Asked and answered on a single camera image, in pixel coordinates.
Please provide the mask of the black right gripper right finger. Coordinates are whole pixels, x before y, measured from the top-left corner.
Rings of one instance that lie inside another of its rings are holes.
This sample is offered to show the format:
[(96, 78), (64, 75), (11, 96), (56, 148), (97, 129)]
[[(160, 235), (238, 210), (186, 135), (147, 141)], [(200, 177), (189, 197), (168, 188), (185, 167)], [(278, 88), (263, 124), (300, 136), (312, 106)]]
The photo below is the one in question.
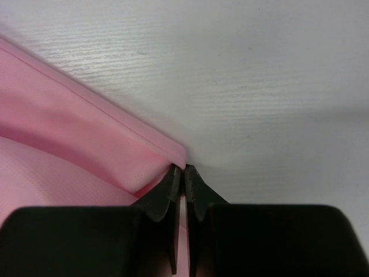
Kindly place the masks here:
[(184, 170), (190, 276), (367, 276), (347, 217), (328, 205), (231, 204)]

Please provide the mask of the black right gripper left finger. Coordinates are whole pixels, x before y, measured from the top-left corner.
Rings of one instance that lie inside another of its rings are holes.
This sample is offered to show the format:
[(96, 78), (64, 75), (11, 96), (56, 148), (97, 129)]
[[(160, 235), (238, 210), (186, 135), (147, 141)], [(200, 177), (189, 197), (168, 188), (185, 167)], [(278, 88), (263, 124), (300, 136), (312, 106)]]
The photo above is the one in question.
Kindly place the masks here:
[(24, 207), (1, 227), (2, 276), (172, 276), (181, 169), (129, 206)]

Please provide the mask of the pink t shirt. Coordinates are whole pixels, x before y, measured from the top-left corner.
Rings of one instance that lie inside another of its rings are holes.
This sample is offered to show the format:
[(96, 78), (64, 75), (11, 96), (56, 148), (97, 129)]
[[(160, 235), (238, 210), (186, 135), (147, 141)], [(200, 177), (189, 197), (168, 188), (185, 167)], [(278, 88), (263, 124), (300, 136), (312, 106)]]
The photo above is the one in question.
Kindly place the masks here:
[[(185, 165), (181, 145), (1, 41), (1, 227), (24, 207), (132, 205)], [(187, 276), (178, 230), (172, 276)]]

